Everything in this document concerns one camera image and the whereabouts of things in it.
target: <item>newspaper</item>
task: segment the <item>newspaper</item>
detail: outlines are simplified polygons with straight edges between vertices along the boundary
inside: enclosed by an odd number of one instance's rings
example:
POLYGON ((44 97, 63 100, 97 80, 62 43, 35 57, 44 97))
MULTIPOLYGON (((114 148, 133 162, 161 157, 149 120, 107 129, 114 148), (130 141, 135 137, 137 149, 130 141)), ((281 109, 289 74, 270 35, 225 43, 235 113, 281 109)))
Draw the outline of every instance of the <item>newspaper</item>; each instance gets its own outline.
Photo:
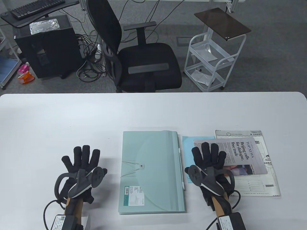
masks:
POLYGON ((235 189, 242 196, 281 196, 277 177, 261 131, 215 131, 216 138, 253 137, 266 166, 267 174, 236 176, 235 189))
POLYGON ((224 169, 231 170, 235 176, 267 173, 254 138, 194 140, 194 146, 201 150, 201 144, 205 141, 209 146, 216 143, 220 151, 226 152, 224 169))

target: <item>black computer case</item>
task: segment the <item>black computer case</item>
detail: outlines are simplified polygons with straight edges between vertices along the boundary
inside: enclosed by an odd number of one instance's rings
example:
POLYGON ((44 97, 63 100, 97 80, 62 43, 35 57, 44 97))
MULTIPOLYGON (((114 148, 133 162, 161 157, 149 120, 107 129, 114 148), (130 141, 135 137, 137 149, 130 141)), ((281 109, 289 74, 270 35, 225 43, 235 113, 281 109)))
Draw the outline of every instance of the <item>black computer case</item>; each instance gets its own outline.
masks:
POLYGON ((14 39, 38 78, 65 78, 83 64, 77 37, 67 15, 37 21, 49 19, 57 19, 60 28, 33 35, 30 25, 14 28, 14 39))

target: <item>keyboard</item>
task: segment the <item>keyboard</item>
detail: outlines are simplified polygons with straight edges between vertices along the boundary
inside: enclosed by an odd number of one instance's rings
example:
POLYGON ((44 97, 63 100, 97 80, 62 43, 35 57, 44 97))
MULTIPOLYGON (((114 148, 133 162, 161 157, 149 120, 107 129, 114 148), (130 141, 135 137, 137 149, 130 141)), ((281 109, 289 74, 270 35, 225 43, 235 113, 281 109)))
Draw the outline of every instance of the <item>keyboard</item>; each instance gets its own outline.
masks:
POLYGON ((15 18, 21 20, 63 3, 65 3, 65 0, 37 0, 27 5, 15 8, 11 10, 11 13, 15 18))

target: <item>qr code label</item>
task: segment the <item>qr code label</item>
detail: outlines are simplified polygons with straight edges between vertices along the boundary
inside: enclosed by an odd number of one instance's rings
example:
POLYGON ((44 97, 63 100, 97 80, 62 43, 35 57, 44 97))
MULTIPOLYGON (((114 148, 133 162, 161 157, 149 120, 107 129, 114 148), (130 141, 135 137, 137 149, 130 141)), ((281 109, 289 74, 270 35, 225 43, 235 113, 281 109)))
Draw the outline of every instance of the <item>qr code label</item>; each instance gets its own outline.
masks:
POLYGON ((65 221, 65 216, 57 215, 54 219, 51 230, 62 230, 64 221, 65 221))

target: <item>chair seat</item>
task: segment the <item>chair seat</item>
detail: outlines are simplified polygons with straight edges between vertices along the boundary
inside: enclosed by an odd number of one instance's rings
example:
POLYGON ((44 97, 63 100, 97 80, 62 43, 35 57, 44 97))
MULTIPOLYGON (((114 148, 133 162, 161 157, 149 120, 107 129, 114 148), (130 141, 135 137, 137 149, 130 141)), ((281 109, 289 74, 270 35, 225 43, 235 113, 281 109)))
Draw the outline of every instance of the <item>chair seat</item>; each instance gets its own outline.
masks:
POLYGON ((146 79, 150 76, 155 82, 156 90, 176 89, 181 86, 180 68, 172 48, 167 44, 150 43, 143 46, 131 46, 122 49, 118 55, 122 63, 119 86, 124 91, 143 92, 146 79), (169 69, 151 73, 128 73, 129 67, 159 63, 168 63, 169 69))

